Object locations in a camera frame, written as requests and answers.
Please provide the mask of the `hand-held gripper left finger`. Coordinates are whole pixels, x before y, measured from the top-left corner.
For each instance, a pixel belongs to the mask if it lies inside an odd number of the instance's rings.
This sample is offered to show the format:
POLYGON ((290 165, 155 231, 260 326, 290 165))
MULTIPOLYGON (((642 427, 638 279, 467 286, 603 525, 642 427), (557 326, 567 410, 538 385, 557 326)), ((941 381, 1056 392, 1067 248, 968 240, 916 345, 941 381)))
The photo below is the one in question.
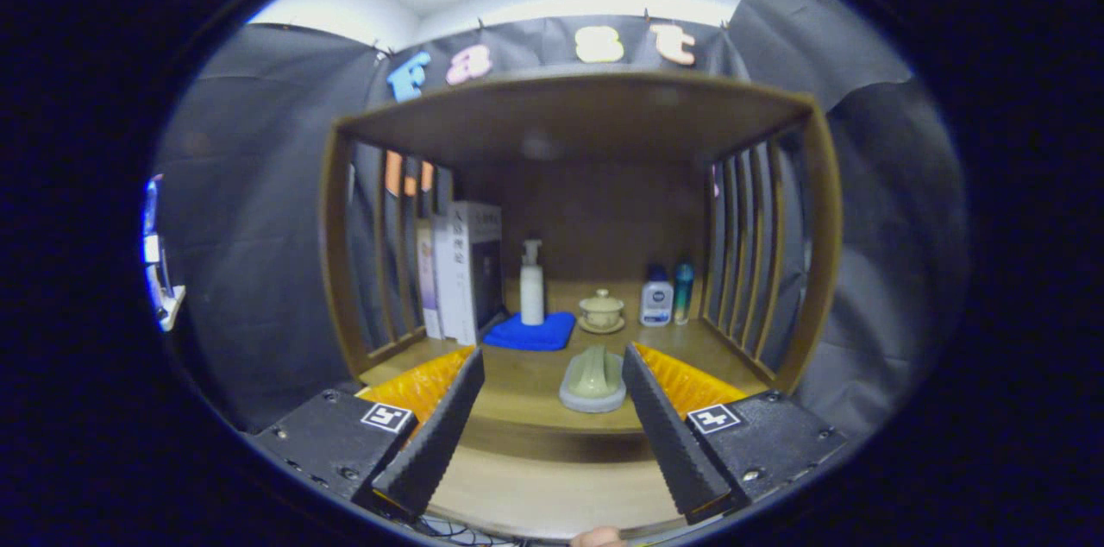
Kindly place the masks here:
POLYGON ((449 469, 484 381, 482 350, 461 347, 355 395, 326 389, 253 440, 340 499, 417 519, 449 469))

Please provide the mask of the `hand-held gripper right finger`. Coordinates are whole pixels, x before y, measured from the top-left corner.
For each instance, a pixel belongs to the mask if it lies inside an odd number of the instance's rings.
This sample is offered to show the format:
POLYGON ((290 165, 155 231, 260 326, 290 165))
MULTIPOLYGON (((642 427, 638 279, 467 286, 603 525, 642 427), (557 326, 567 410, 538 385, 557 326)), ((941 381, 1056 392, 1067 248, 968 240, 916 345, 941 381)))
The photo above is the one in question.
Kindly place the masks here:
POLYGON ((795 487, 847 444, 778 390, 742 395, 640 343, 624 348, 622 371, 675 509, 690 525, 795 487))

